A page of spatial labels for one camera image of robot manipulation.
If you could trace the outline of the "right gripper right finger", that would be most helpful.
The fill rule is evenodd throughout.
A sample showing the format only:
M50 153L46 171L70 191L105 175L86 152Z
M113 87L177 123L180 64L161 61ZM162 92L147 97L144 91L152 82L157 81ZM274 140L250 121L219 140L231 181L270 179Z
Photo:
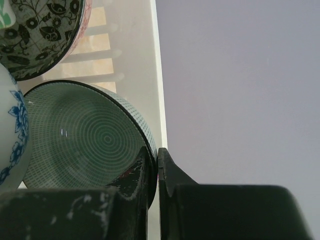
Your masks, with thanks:
M278 185L200 184L158 150L163 240L311 240L293 194Z

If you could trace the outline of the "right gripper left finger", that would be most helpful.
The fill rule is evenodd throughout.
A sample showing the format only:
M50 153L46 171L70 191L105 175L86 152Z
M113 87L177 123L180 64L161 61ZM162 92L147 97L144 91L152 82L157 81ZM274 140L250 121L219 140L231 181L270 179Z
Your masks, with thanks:
M0 197L3 240L145 240L150 156L145 147L97 189L20 189Z

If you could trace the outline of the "green striped bowl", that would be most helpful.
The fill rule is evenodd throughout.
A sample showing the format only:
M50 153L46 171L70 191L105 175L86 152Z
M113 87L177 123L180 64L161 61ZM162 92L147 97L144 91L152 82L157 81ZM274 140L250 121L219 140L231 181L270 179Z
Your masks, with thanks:
M89 83L52 80L24 94L32 155L29 189L100 188L127 174L141 148L149 164L148 201L157 182L157 147L141 113L118 94Z

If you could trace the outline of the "white plastic dish rack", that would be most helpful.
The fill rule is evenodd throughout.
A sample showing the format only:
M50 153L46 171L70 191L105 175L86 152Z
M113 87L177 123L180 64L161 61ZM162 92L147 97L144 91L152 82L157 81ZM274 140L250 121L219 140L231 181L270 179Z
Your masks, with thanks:
M52 77L32 79L25 92L56 80L92 84L132 104L147 122L158 148L165 141L164 97L156 3L153 0L96 0L106 24L89 27L87 39L107 49L76 52L52 70Z

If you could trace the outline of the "black leaf pink bowl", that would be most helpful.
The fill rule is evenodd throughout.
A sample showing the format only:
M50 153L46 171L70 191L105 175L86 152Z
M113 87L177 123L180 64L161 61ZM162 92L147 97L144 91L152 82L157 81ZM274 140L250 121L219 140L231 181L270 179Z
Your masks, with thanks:
M78 45L88 27L91 0L10 0L16 17L0 31L0 62L16 81L48 72Z

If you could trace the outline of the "yellow flower white bowl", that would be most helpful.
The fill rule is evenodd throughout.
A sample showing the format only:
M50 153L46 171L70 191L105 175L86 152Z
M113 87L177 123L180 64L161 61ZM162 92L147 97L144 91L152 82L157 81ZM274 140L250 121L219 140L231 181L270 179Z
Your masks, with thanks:
M0 29L7 29L16 23L16 15L9 0L0 0Z

